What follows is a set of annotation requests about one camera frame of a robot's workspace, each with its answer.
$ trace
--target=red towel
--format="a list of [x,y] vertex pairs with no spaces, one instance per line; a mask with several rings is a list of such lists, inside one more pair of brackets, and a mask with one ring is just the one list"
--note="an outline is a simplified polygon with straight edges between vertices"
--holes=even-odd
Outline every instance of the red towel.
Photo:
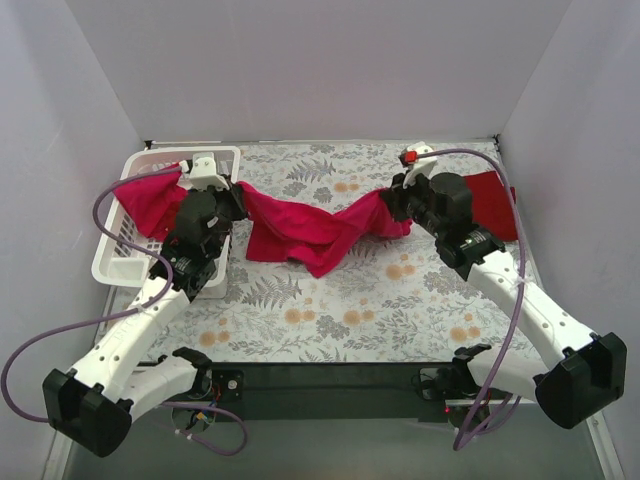
[[248,183],[244,201],[253,220],[247,259],[257,262],[304,263],[316,278],[333,270],[365,233],[398,238],[408,235],[411,221],[394,222],[378,190],[331,214],[302,203],[276,200]]
[[[503,242],[513,242],[518,239],[516,224],[509,205],[509,198],[500,177],[496,172],[485,172],[478,175],[464,177],[467,186],[473,194],[473,221],[487,228]],[[511,187],[513,200],[516,191]]]
[[179,179],[180,172],[176,172],[141,178],[116,188],[116,198],[145,237],[162,242],[173,229],[180,202],[187,196],[187,191],[178,186]]

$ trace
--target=folded red cloth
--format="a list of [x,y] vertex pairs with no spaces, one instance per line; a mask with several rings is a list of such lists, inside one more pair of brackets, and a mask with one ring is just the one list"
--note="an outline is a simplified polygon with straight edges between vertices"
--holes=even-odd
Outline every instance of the folded red cloth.
[[[473,194],[473,221],[487,228],[503,242],[518,239],[516,224],[507,192],[496,172],[485,172],[464,177]],[[516,191],[511,187],[513,200]]]
[[145,237],[162,242],[173,229],[180,202],[187,196],[187,191],[178,186],[179,179],[180,172],[176,172],[116,188],[116,198]]
[[277,200],[248,183],[244,201],[253,220],[247,259],[257,262],[305,264],[316,278],[333,270],[365,233],[398,238],[408,235],[411,221],[394,222],[387,206],[374,190],[348,208],[331,214],[320,208]]

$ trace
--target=table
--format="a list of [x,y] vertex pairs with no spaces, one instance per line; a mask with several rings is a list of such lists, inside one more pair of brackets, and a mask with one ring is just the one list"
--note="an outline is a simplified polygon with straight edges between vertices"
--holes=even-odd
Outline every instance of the table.
[[[397,156],[409,143],[245,145],[239,178],[274,197],[336,212],[388,186],[402,171]],[[490,142],[433,147],[497,157]],[[490,169],[479,158],[454,155],[441,160],[434,174]],[[450,361],[460,346],[502,343],[507,316],[448,269],[433,239],[417,226],[399,240],[362,239],[320,279],[303,265],[246,260],[250,232],[248,220],[234,227],[226,297],[193,302],[146,360],[187,346],[214,362]],[[509,249],[515,253],[517,246]],[[124,309],[134,294],[118,288],[112,311]],[[511,349],[537,356],[519,332]]]

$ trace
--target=white laundry basket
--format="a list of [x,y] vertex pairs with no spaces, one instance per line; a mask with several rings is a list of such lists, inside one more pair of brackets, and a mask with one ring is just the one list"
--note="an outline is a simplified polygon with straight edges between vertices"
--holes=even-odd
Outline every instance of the white laundry basket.
[[[145,150],[132,155],[124,165],[120,178],[127,178],[138,173],[145,173],[159,170],[181,160],[188,160],[195,153],[213,152],[218,172],[231,175],[231,181],[238,180],[238,170],[240,169],[240,149],[229,146],[198,146],[183,148],[159,148],[157,150]],[[191,185],[184,176],[178,182],[184,188]],[[133,220],[124,211],[124,208],[117,199],[113,199],[109,215],[105,223],[107,229],[116,233],[121,238],[143,246],[155,252],[160,251],[161,243],[144,237],[136,229]],[[227,236],[220,258],[216,261],[216,275],[207,282],[201,295],[207,298],[222,298],[227,293],[227,261],[231,248],[231,238]],[[108,238],[106,235],[100,236],[98,249],[96,250],[91,273],[100,283],[121,287],[141,287],[150,262],[153,259],[141,252],[132,250],[126,245]]]

